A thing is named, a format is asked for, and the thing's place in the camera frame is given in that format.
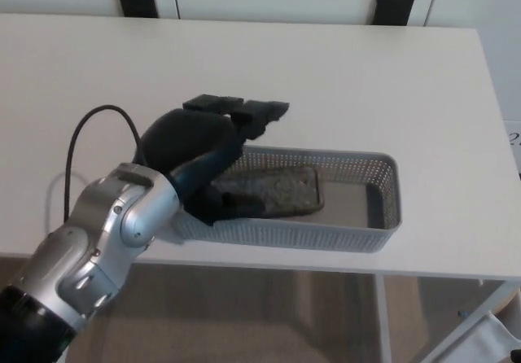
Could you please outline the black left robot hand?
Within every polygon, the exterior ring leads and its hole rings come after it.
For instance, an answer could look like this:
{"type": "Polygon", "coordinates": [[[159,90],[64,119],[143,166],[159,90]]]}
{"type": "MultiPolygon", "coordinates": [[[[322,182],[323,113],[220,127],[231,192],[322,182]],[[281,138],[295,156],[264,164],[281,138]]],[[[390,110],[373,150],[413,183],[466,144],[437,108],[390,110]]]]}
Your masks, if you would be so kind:
{"type": "Polygon", "coordinates": [[[289,103],[201,94],[157,119],[142,135],[147,166],[166,176],[184,210],[206,225],[259,217],[264,201],[218,190],[213,182],[265,133],[289,103]]]}

